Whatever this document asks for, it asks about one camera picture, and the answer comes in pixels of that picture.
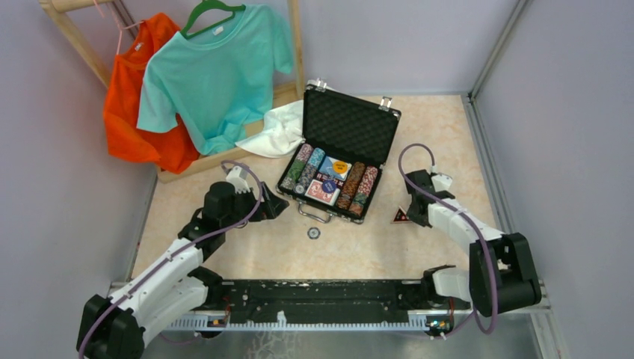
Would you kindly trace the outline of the yellow big blind button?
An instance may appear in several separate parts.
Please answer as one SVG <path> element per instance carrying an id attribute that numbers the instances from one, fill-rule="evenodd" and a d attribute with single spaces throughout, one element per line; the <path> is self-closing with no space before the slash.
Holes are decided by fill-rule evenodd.
<path id="1" fill-rule="evenodd" d="M 349 169 L 350 169 L 350 165 L 347 162 L 344 161 L 335 161 L 332 164 L 332 168 L 333 168 L 333 172 L 339 175 L 344 175 L 346 173 L 348 173 Z"/>

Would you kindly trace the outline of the blue small blind button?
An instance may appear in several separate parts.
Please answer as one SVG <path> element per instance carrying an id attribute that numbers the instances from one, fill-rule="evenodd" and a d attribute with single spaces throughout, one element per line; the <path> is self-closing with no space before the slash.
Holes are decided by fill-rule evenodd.
<path id="1" fill-rule="evenodd" d="M 333 194 L 338 190 L 338 186 L 333 179 L 325 180 L 321 184 L 321 189 L 326 194 Z"/>

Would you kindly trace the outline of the red black triangular card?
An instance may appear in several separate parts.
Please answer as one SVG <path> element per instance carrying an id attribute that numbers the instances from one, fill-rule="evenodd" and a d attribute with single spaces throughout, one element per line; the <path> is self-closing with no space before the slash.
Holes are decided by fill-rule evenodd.
<path id="1" fill-rule="evenodd" d="M 396 213 L 393 216 L 393 219 L 391 220 L 392 224 L 406 224 L 406 223 L 410 223 L 410 219 L 407 216 L 406 211 L 402 208 L 399 207 L 396 211 Z"/>

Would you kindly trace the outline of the red playing card deck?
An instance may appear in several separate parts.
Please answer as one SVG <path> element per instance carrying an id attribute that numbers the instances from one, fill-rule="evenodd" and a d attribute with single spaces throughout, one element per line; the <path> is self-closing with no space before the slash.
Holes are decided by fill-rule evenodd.
<path id="1" fill-rule="evenodd" d="M 329 206 L 332 206 L 335 204 L 336 199 L 338 198 L 339 194 L 340 194 L 340 188 L 338 188 L 338 190 L 333 193 L 333 194 L 326 194 L 322 191 L 321 189 L 321 184 L 324 181 L 318 180 L 318 179 L 313 179 L 311 181 L 311 183 L 308 186 L 308 189 L 305 193 L 305 195 L 308 198 L 311 198 L 313 200 L 316 200 L 320 203 L 325 203 Z"/>

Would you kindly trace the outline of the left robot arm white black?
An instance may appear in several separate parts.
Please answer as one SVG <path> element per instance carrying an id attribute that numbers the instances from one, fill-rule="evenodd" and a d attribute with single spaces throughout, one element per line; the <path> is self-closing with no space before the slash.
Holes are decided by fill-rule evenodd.
<path id="1" fill-rule="evenodd" d="M 189 310 L 219 307 L 222 277 L 202 264 L 225 243 L 226 232 L 278 217 L 289 202 L 265 183 L 260 196 L 221 181 L 169 248 L 145 271 L 107 297 L 84 305 L 77 339 L 80 358 L 140 358 L 145 348 Z"/>

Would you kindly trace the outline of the black poker set case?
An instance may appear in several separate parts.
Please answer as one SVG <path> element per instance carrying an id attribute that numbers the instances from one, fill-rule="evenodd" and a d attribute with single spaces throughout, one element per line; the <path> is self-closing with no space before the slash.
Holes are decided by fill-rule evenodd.
<path id="1" fill-rule="evenodd" d="M 325 156 L 351 165 L 361 162 L 373 166 L 378 170 L 377 177 L 359 214 L 299 194 L 294 188 L 284 188 L 283 181 L 291 170 L 291 162 L 275 185 L 276 191 L 297 201 L 299 213 L 321 223 L 326 224 L 336 216 L 362 224 L 381 181 L 400 122 L 401 111 L 392 107 L 390 97 L 375 103 L 331 90 L 321 80 L 306 85 L 301 144 L 319 148 Z"/>

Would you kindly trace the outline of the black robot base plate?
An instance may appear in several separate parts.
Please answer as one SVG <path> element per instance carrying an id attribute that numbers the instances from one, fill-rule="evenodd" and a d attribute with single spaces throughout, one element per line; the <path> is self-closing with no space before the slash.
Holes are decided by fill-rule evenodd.
<path id="1" fill-rule="evenodd" d="M 201 310 L 228 312 L 231 324 L 405 323 L 417 310 L 468 310 L 460 299 L 433 297 L 420 280 L 225 280 Z"/>

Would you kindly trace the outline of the blue playing card box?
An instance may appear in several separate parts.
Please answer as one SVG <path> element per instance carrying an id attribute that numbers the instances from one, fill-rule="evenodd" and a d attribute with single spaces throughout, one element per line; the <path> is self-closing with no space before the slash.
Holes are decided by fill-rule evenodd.
<path id="1" fill-rule="evenodd" d="M 329 176 L 330 178 L 334 178 L 334 179 L 335 179 L 335 178 L 337 178 L 337 179 L 340 179 L 340 180 L 345 181 L 345 180 L 346 180 L 346 178 L 347 178 L 347 176 L 348 176 L 349 171 L 350 171 L 350 170 L 351 170 L 351 168 L 352 168 L 352 164 L 351 164 L 351 163 L 349 163 L 349 165 L 350 165 L 350 169 L 349 169 L 348 173 L 346 173 L 346 174 L 344 174 L 344 175 L 342 176 L 342 175 L 339 175 L 339 174 L 336 174 L 336 173 L 334 173 L 334 172 L 333 172 L 332 164 L 333 164 L 333 162 L 335 162 L 335 161 L 342 161 L 342 160 L 336 159 L 336 158 L 331 157 L 331 156 L 326 156 L 326 157 L 324 158 L 323 162 L 321 163 L 321 165 L 320 165 L 320 167 L 319 167 L 318 172 L 319 172 L 320 174 L 327 175 L 327 176 Z"/>

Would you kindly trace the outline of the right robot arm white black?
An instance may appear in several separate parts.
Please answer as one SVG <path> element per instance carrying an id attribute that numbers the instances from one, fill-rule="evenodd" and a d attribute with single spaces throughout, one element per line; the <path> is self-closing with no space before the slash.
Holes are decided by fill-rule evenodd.
<path id="1" fill-rule="evenodd" d="M 443 232 L 469 257 L 467 269 L 443 265 L 425 271 L 425 305 L 440 308 L 449 298 L 458 298 L 492 317 L 541 302 L 541 285 L 524 235 L 504 233 L 478 220 L 449 191 L 446 175 L 418 170 L 405 174 L 404 181 L 410 195 L 408 219 Z"/>

